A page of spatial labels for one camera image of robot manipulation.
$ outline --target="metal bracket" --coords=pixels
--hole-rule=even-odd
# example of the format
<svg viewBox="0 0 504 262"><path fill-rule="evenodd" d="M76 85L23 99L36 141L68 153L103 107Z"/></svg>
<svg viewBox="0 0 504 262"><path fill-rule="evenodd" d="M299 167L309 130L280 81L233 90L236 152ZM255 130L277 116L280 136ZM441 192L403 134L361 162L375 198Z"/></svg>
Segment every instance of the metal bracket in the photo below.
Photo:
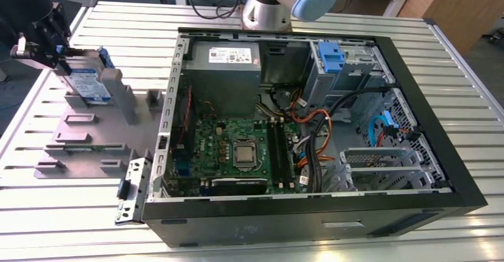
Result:
<svg viewBox="0 0 504 262"><path fill-rule="evenodd" d="M148 158L137 158L129 162L128 172L120 181L117 190L116 225L143 224L141 213L151 169L152 161Z"/></svg>

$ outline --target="red cable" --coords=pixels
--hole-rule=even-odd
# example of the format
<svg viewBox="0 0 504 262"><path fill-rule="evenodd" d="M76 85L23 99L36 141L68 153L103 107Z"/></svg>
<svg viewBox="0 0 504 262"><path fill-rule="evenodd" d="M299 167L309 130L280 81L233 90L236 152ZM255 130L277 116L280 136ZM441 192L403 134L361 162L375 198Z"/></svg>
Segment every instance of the red cable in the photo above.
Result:
<svg viewBox="0 0 504 262"><path fill-rule="evenodd" d="M184 124L181 125L181 133L180 133L177 145L181 143L181 140L184 138L185 126L188 125L189 110L191 110L191 99L192 99L192 86L189 86L189 103L188 103L188 109L185 110Z"/></svg>

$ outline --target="aluminum extrusion table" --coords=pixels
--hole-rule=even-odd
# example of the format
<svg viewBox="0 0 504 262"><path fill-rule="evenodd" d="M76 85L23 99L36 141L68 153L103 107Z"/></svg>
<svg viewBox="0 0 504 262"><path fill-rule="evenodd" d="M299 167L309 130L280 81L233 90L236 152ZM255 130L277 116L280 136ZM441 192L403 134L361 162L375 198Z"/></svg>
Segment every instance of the aluminum extrusion table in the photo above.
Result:
<svg viewBox="0 0 504 262"><path fill-rule="evenodd" d="M205 15L213 8L201 7ZM489 205L392 238L169 249L147 225L116 227L117 179L36 179L67 106L44 70L0 140L0 260L483 261L504 259L503 109L436 26L421 19L329 14L295 31L392 38ZM72 24L72 45L104 45L135 91L165 89L177 27L239 28L187 6L99 2Z"/></svg>

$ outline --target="side panel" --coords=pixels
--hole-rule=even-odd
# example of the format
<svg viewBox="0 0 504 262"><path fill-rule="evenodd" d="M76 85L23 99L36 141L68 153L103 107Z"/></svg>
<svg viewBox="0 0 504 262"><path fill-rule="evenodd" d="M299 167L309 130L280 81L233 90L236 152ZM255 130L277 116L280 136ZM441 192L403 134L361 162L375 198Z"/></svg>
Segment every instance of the side panel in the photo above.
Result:
<svg viewBox="0 0 504 262"><path fill-rule="evenodd" d="M399 209L361 212L147 220L171 247L339 240L399 235L448 211Z"/></svg>

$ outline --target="connector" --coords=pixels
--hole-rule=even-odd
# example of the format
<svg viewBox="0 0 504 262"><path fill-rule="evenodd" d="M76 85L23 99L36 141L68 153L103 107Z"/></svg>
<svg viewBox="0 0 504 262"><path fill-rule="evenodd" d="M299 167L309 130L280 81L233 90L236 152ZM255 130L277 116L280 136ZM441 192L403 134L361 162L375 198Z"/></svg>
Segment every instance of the connector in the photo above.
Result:
<svg viewBox="0 0 504 262"><path fill-rule="evenodd" d="M407 133L405 139L413 142L419 140L420 136L421 136L420 128L417 126L413 126Z"/></svg>

